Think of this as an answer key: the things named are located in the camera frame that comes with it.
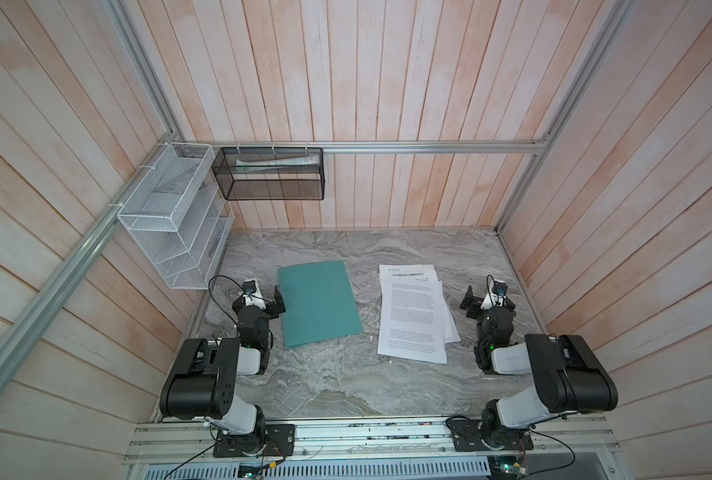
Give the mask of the green file folder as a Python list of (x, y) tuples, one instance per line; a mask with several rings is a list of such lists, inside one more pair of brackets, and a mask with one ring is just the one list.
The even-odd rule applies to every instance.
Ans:
[(286, 308), (282, 315), (286, 347), (363, 332), (344, 261), (284, 267), (279, 270), (279, 288)]

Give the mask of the printed paper sheet with title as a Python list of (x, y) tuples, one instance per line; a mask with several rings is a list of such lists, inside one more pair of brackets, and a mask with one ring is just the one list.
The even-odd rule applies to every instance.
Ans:
[[(379, 274), (381, 283), (384, 283), (388, 278), (396, 277), (433, 281), (443, 286), (433, 265), (380, 265)], [(461, 340), (450, 309), (447, 309), (444, 336), (446, 343), (455, 343)]]

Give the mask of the printed paper sheet dense text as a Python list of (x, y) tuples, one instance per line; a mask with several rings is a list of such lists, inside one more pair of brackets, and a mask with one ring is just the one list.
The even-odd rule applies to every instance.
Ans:
[(448, 318), (438, 280), (391, 277), (382, 285), (378, 353), (446, 364)]

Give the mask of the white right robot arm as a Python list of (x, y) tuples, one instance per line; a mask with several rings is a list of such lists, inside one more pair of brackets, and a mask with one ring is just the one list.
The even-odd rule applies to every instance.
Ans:
[(473, 348), (478, 367), (486, 374), (522, 376), (533, 385), (507, 398), (491, 400), (481, 420), (462, 420), (459, 438), (474, 449), (528, 447), (531, 426), (572, 414), (612, 411), (619, 395), (611, 376), (585, 339), (579, 335), (526, 334), (511, 341), (515, 303), (508, 286), (489, 278), (487, 292), (477, 296), (469, 287), (460, 308), (476, 321)]

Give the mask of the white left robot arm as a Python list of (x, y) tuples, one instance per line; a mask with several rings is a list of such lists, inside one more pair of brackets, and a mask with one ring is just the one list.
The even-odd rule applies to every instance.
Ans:
[(186, 340), (163, 386), (159, 409), (165, 418), (204, 421), (215, 435), (217, 458), (285, 458), (293, 454), (295, 427), (268, 424), (259, 406), (236, 393), (239, 376), (267, 370), (274, 347), (270, 322), (286, 312), (283, 296), (275, 287), (271, 300), (262, 298), (254, 280), (242, 290), (232, 305), (237, 335)]

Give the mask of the black mesh basket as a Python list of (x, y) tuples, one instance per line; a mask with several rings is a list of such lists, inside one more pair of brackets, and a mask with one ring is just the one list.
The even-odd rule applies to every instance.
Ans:
[(229, 201), (322, 201), (324, 153), (313, 147), (222, 147), (212, 173)]

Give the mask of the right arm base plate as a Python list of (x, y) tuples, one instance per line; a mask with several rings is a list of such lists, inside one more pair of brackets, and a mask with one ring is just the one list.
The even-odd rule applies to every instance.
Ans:
[(445, 420), (456, 452), (528, 451), (534, 442), (526, 430), (503, 427), (497, 420), (453, 416)]

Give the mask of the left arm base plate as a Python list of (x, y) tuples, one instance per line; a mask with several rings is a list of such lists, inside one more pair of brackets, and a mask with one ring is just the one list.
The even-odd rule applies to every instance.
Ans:
[(219, 433), (213, 456), (254, 458), (266, 455), (285, 458), (293, 455), (295, 441), (294, 424), (258, 426), (253, 433), (247, 435)]

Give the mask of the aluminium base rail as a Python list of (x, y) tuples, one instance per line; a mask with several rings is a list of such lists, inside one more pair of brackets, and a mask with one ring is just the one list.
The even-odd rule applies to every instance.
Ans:
[[(479, 422), (467, 426), (445, 416), (354, 417), (287, 419), (267, 422), (269, 437), (280, 439), (280, 449), (293, 448), (290, 460), (412, 458), (475, 455), (620, 452), (621, 444), (603, 415), (577, 415), (541, 423), (527, 438), (501, 450), (487, 448), (479, 436)], [(205, 448), (217, 431), (200, 422), (162, 422), (137, 426), (123, 462), (178, 463), (191, 456), (211, 461)]]

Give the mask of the horizontal aluminium frame bar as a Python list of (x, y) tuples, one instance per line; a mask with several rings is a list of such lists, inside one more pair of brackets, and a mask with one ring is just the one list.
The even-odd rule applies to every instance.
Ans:
[(213, 148), (322, 149), (327, 154), (538, 154), (547, 144), (529, 140), (492, 141), (222, 141)]

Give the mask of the left aluminium frame bar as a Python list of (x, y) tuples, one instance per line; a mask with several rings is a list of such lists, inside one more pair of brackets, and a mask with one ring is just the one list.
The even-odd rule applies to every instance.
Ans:
[(156, 142), (121, 192), (4, 334), (0, 340), (0, 397), (115, 236), (120, 226), (119, 212), (134, 190), (154, 167), (159, 155), (180, 138), (180, 134), (169, 132)]

